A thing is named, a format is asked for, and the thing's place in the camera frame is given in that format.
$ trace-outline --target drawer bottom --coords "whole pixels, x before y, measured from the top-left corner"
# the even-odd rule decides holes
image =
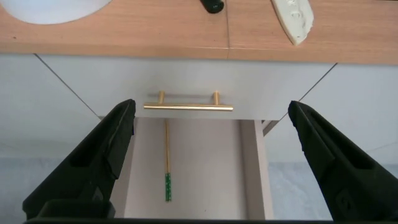
[[[135,130],[111,198],[117,216],[271,218],[260,121],[169,119],[171,202],[165,201],[164,119],[139,118]]]

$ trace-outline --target cabinet door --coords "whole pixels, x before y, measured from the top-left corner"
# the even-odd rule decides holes
[[[65,156],[99,118],[35,55],[0,54],[0,157]]]
[[[327,63],[166,60],[127,57],[40,55],[100,116],[116,102],[137,102],[137,116],[152,118],[281,119],[290,100],[299,100],[331,68]],[[221,103],[233,112],[144,110],[157,102]]]
[[[398,163],[397,85],[398,67],[337,65],[301,102],[317,110],[381,164]],[[265,141],[271,162],[305,160],[289,116],[265,136]]]

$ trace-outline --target drawer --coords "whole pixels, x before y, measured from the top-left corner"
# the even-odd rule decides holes
[[[279,120],[291,100],[299,100],[332,64],[167,60],[127,57],[40,55],[44,62],[98,115],[132,98],[138,117]],[[221,103],[229,113],[214,111],[144,110],[145,102]]]
[[[139,118],[111,201],[126,218],[272,218],[260,121],[169,119],[172,201],[165,201],[165,119]]]

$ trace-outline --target gold drawer handle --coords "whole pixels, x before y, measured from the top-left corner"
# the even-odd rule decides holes
[[[196,105],[183,103],[164,103],[164,91],[159,91],[159,101],[157,103],[144,103],[144,109],[152,110],[203,110],[203,111],[232,111],[232,105],[220,104],[220,93],[214,92],[213,105]]]

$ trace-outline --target sink basin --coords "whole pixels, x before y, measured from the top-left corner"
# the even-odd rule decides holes
[[[33,24],[59,24],[88,16],[112,0],[0,0],[15,18]]]

